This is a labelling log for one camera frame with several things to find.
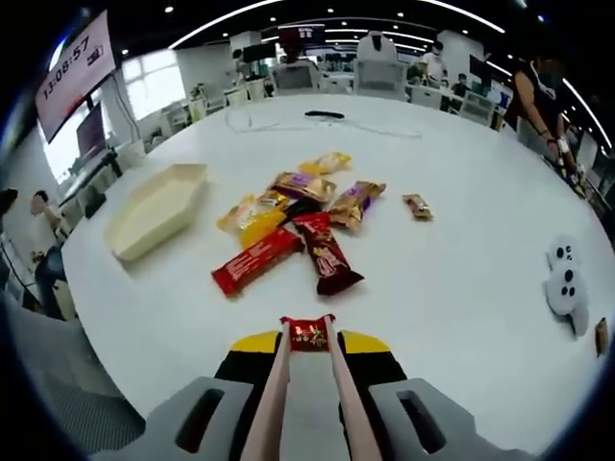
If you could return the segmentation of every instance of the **window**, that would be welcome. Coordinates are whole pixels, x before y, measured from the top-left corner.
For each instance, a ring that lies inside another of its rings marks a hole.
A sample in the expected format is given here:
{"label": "window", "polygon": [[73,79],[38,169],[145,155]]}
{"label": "window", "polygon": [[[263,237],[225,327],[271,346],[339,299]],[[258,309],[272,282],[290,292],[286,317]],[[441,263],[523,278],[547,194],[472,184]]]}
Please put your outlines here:
{"label": "window", "polygon": [[[111,133],[111,121],[107,108],[102,102],[102,91],[97,89],[91,94],[91,98],[94,104],[101,102],[101,110],[103,112],[103,128],[105,134],[109,138]],[[42,128],[38,125],[39,135],[42,139],[42,147],[51,168],[51,173],[58,184],[63,183],[68,179],[70,173],[68,169],[73,165],[75,159],[79,156],[79,143],[77,142],[77,128],[81,125],[81,122],[87,117],[87,104],[83,103],[77,110],[70,116],[66,123],[61,127],[56,134],[56,137],[51,141],[51,144],[47,144],[45,135],[42,132]]]}
{"label": "window", "polygon": [[180,67],[171,50],[126,61],[122,72],[137,120],[186,97]]}

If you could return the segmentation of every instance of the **red candy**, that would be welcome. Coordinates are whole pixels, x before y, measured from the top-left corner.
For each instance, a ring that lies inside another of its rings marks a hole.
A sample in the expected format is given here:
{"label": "red candy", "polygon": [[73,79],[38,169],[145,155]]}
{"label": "red candy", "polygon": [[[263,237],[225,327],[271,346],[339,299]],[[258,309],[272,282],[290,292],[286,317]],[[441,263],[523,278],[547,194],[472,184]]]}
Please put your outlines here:
{"label": "red candy", "polygon": [[325,318],[329,317],[333,322],[335,316],[327,314],[317,320],[295,320],[282,317],[283,324],[289,323],[290,350],[294,352],[327,352],[329,350],[329,338]]}
{"label": "red candy", "polygon": [[252,280],[303,248],[301,238],[289,230],[278,228],[211,275],[226,296],[235,296]]}
{"label": "red candy", "polygon": [[351,270],[331,232],[329,214],[307,214],[293,219],[297,231],[306,240],[307,249],[318,273],[316,292],[332,296],[363,280],[361,274]]}

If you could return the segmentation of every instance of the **round white table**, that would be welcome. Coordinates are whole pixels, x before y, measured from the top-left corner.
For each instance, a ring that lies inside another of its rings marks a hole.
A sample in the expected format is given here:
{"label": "round white table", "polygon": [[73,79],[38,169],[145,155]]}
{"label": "round white table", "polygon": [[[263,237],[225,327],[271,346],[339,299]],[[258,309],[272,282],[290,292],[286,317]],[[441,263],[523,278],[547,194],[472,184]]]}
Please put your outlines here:
{"label": "round white table", "polygon": [[[314,109],[352,123],[303,116]],[[365,281],[319,299],[311,261],[294,255],[239,300],[226,299],[210,271],[239,245],[216,219],[277,173],[329,151],[353,156],[350,171],[332,176],[338,192],[356,180],[387,183],[360,235],[336,233]],[[140,182],[191,161],[209,166],[196,222],[124,268],[103,240],[111,217]],[[432,222],[406,208],[401,196],[413,192],[431,206]],[[64,245],[64,265],[89,341],[144,417],[197,376],[213,376],[234,341],[278,328],[282,316],[333,312],[337,329],[379,337],[408,377],[464,406],[479,434],[504,449],[542,451],[602,370],[593,326],[613,319],[615,257],[599,220],[535,154],[460,117],[357,96],[265,100],[175,135],[107,196]],[[545,252],[560,232],[578,241],[591,300],[579,339],[543,294]]]}

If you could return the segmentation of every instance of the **white tray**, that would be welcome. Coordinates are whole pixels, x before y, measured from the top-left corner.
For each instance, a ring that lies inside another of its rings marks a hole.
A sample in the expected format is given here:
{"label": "white tray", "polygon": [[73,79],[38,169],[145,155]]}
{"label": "white tray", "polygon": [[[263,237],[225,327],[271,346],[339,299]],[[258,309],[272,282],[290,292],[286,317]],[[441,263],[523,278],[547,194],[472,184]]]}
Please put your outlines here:
{"label": "white tray", "polygon": [[134,261],[188,226],[206,172],[204,164],[177,163],[133,190],[105,230],[115,257]]}

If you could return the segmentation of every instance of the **black tank top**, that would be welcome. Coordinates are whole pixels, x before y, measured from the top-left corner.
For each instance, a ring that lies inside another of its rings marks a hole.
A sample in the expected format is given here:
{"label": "black tank top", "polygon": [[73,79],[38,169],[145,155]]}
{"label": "black tank top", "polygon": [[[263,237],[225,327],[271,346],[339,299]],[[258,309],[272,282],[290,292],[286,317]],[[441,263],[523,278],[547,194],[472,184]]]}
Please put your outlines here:
{"label": "black tank top", "polygon": [[[538,108],[540,112],[540,116],[547,125],[547,128],[551,132],[553,136],[557,136],[557,118],[559,113],[561,112],[561,106],[559,101],[557,100],[556,94],[555,99],[553,99],[549,94],[540,89],[538,84],[538,78],[534,74],[534,71],[529,66],[529,63],[522,62],[518,72],[522,72],[525,74],[532,86],[534,87],[534,104]],[[506,111],[506,115],[504,116],[504,120],[510,127],[517,131],[517,117],[524,118],[530,122],[528,118],[528,114],[526,113],[526,109],[523,107],[523,103],[521,102],[521,97],[519,96],[519,91],[517,90],[517,85],[515,80],[513,79],[513,91],[514,94],[512,96],[512,101],[510,102],[510,106],[508,106],[508,110]]]}

